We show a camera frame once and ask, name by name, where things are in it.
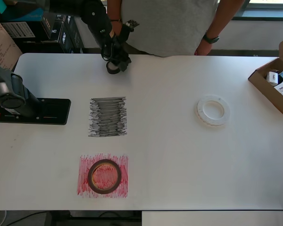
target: window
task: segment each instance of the window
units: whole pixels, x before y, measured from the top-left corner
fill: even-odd
[[[245,0],[237,16],[283,17],[283,0]]]
[[[257,3],[257,4],[283,4],[283,0],[250,0],[250,3]]]

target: person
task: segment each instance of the person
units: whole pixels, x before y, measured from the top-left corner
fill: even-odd
[[[108,0],[107,14],[120,34],[122,21],[140,25],[124,49],[167,57],[207,55],[244,0]]]

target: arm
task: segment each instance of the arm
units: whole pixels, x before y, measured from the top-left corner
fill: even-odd
[[[107,14],[110,20],[121,20],[122,0],[107,0]],[[112,21],[112,27],[117,36],[122,29],[122,22]]]
[[[231,21],[238,12],[245,0],[220,0],[216,15],[207,31],[210,39],[219,36],[225,26]],[[212,44],[201,40],[196,52],[197,55],[207,55],[212,49]]]

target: white tape roll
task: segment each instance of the white tape roll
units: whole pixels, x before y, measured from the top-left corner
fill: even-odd
[[[213,118],[210,118],[208,115],[205,114],[203,108],[204,108],[204,105],[208,102],[215,102],[223,108],[223,115],[222,115],[221,118],[213,119]],[[196,114],[207,125],[221,126],[221,125],[224,125],[230,119],[230,107],[227,104],[227,102],[225,102],[220,97],[207,96],[207,97],[204,97],[203,99],[201,99],[197,103]]]

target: brown tape roll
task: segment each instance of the brown tape roll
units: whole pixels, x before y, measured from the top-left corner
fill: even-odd
[[[107,189],[101,189],[101,188],[98,188],[94,184],[93,174],[100,166],[107,165],[107,164],[113,166],[116,169],[117,181],[114,183],[112,187],[107,188]],[[94,192],[99,193],[99,194],[109,194],[113,192],[114,190],[116,190],[119,184],[121,183],[121,179],[122,179],[122,173],[121,173],[120,167],[114,161],[110,159],[102,159],[102,160],[97,161],[91,166],[88,172],[88,185]]]

